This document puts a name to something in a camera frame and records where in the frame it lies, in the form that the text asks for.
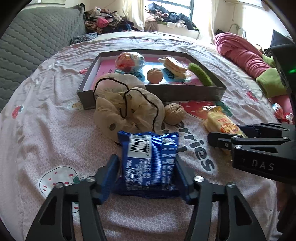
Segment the blue plastic wrapper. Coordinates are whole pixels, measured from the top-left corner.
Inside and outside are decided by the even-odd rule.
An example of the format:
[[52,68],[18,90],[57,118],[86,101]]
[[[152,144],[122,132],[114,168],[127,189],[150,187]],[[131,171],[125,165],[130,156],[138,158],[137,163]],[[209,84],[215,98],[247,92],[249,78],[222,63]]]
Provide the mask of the blue plastic wrapper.
[[122,175],[114,193],[144,198],[180,196],[172,185],[179,134],[118,132],[122,145]]

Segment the beige mesh bag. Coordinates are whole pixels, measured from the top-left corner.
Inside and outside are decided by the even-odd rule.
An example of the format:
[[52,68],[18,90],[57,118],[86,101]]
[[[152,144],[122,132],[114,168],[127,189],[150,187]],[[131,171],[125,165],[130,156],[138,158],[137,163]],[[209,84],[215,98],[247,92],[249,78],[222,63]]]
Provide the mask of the beige mesh bag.
[[115,142],[118,142],[118,131],[162,134],[163,103],[134,75],[102,75],[94,89],[94,97],[94,122]]

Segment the bed sheet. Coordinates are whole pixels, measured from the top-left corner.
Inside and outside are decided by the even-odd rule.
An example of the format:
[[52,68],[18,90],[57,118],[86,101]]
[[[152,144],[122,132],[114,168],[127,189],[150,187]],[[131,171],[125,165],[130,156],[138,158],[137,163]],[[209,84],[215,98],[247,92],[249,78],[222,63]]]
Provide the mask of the bed sheet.
[[[271,104],[242,70],[210,45],[160,33],[104,34],[64,48],[42,63],[14,92],[0,113],[0,218],[16,241],[24,240],[53,185],[80,182],[105,165],[121,148],[106,138],[85,111],[76,91],[99,52],[166,49],[194,56],[227,87],[222,102],[237,124],[276,122]],[[198,102],[188,102],[190,110]],[[203,121],[194,110],[163,132],[179,132],[180,157],[212,183],[237,183],[268,240],[276,227],[274,181],[233,169],[221,150],[207,143]],[[148,200],[111,194],[98,211],[108,240],[183,240],[192,206],[180,198]],[[81,241],[79,206],[73,204],[76,240]],[[218,206],[214,204],[209,240],[214,240]]]

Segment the gray quilted headboard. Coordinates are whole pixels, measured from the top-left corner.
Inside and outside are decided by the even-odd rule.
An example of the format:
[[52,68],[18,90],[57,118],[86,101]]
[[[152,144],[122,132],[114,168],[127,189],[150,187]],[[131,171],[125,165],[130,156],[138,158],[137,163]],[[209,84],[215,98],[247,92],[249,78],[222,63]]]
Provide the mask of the gray quilted headboard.
[[83,8],[21,11],[0,39],[0,112],[16,88],[71,38],[85,34]]

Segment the barcode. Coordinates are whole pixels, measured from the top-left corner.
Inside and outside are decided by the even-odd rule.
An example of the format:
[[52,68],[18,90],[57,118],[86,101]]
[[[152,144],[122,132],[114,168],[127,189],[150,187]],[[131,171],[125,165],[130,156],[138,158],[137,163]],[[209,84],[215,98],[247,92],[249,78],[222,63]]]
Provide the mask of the barcode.
[[174,144],[174,141],[169,138],[163,138],[163,144]]
[[130,136],[128,157],[151,158],[151,136]]

